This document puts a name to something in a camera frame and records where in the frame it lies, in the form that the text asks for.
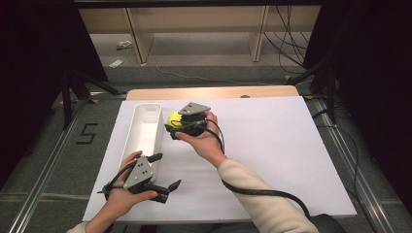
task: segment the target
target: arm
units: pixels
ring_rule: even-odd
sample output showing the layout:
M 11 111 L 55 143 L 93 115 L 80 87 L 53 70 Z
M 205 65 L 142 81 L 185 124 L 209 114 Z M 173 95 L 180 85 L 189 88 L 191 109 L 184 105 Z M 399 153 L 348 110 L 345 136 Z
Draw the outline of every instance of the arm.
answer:
M 142 154 L 141 151 L 130 154 L 121 164 L 120 170 L 127 164 Z M 124 181 L 128 173 L 119 176 L 118 181 Z M 127 189 L 113 188 L 109 198 L 102 209 L 90 222 L 78 224 L 67 233 L 103 233 L 110 225 L 121 216 L 127 214 L 131 208 L 139 202 L 157 197 L 155 191 L 145 191 L 139 194 L 132 194 Z
M 218 122 L 211 112 L 205 112 L 206 118 Z M 218 133 L 218 128 L 208 122 L 208 128 Z M 248 189 L 273 189 L 254 171 L 241 163 L 226 158 L 216 138 L 208 132 L 198 137 L 184 133 L 176 136 L 193 146 L 195 151 L 218 169 L 222 180 L 233 186 Z M 245 210 L 249 213 L 260 232 L 318 232 L 316 227 L 283 197 L 249 196 L 234 193 Z

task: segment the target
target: hand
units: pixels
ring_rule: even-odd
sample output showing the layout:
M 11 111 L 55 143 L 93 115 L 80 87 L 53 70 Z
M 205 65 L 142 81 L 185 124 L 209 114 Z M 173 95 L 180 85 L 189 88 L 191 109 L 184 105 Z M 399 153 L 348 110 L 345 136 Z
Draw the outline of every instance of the hand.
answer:
M 215 116 L 212 112 L 206 111 L 203 114 L 207 119 L 218 123 L 218 117 Z M 219 135 L 218 127 L 210 120 L 207 121 L 207 128 Z M 182 132 L 176 132 L 175 135 L 180 140 L 191 144 L 197 154 L 208 160 L 216 168 L 218 168 L 219 165 L 221 165 L 221 163 L 226 160 L 226 156 L 221 150 L 221 145 L 219 144 L 218 139 L 207 131 L 203 132 L 197 137 L 192 137 Z
M 141 151 L 130 154 L 120 166 L 120 170 L 126 165 L 132 163 L 142 154 Z M 130 174 L 131 169 L 125 171 L 118 178 L 118 181 L 124 182 Z M 86 232 L 104 232 L 119 217 L 127 214 L 131 208 L 139 202 L 150 200 L 157 197 L 155 191 L 149 190 L 138 194 L 133 194 L 127 189 L 113 188 L 109 198 L 99 213 L 86 225 Z

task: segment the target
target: table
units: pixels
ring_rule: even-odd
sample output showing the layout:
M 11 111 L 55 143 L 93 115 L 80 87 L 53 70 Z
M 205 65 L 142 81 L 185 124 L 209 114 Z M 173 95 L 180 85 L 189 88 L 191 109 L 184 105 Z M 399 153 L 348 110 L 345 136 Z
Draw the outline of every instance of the table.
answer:
M 256 98 L 239 98 L 244 95 Z M 134 107 L 141 103 L 156 102 L 162 105 L 163 118 L 167 118 L 173 110 L 184 107 L 188 100 L 197 100 L 219 113 L 219 123 L 225 135 L 226 154 L 248 164 L 271 185 L 297 195 L 306 203 L 312 215 L 355 215 L 356 211 L 331 163 L 306 105 L 303 99 L 296 95 L 297 91 L 292 86 L 130 91 L 127 101 L 120 107 L 84 220 L 90 220 L 105 202 L 104 197 L 96 192 L 117 172 L 119 154 L 127 136 L 125 129 L 130 124 Z M 248 116 L 248 120 L 254 122 L 254 125 L 241 124 L 245 120 L 242 114 L 246 111 L 261 113 L 262 110 L 264 114 Z M 270 118 L 263 122 L 262 116 Z M 295 122 L 292 127 L 285 123 L 289 120 Z M 245 132 L 250 132 L 253 136 L 247 136 Z M 140 203 L 119 221 L 165 224 L 250 220 L 237 199 L 222 185 L 215 169 L 197 156 L 189 145 L 173 141 L 167 132 L 163 132 L 162 152 L 164 155 L 159 161 L 155 183 L 169 185 L 182 179 L 181 186 L 171 193 L 166 204 Z M 319 190 L 325 190 L 325 186 L 328 192 L 320 192 Z

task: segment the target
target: person's right hand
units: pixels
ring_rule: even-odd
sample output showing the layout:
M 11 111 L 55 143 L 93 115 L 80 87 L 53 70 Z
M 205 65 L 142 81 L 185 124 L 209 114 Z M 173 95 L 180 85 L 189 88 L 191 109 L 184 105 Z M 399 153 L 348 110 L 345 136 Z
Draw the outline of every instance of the person's right hand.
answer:
M 203 114 L 207 119 L 218 123 L 218 117 L 215 116 L 212 112 L 207 111 Z M 219 135 L 219 129 L 213 122 L 208 120 L 207 128 Z M 184 142 L 191 144 L 197 154 L 208 160 L 216 168 L 218 168 L 219 165 L 221 165 L 221 163 L 226 160 L 226 156 L 221 150 L 221 145 L 219 144 L 218 139 L 207 131 L 203 132 L 197 137 L 192 137 L 182 132 L 176 132 L 176 137 Z

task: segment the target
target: person's left hand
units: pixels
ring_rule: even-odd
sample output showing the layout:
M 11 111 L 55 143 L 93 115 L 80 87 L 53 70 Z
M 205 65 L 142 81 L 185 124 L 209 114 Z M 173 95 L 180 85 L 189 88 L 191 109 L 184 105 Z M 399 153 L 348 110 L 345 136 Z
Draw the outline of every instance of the person's left hand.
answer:
M 127 164 L 133 162 L 141 154 L 141 151 L 133 152 L 132 154 L 130 154 L 121 163 L 120 170 Z M 131 169 L 125 171 L 119 176 L 118 181 L 124 182 L 130 172 Z M 106 204 L 99 211 L 99 213 L 97 213 L 97 215 L 86 224 L 86 232 L 104 232 L 116 219 L 127 214 L 134 205 L 155 197 L 157 197 L 157 193 L 152 190 L 133 194 L 124 188 L 113 188 L 110 192 Z
M 130 154 L 120 166 L 120 170 L 126 165 L 132 163 L 136 158 L 142 155 L 141 151 L 133 152 Z M 118 178 L 118 181 L 125 182 L 132 169 L 128 169 Z M 152 190 L 148 190 L 142 193 L 133 194 L 124 188 L 113 188 L 110 192 L 106 205 L 103 208 L 107 208 L 115 218 L 124 216 L 130 209 L 139 202 L 150 200 L 157 197 L 157 193 Z

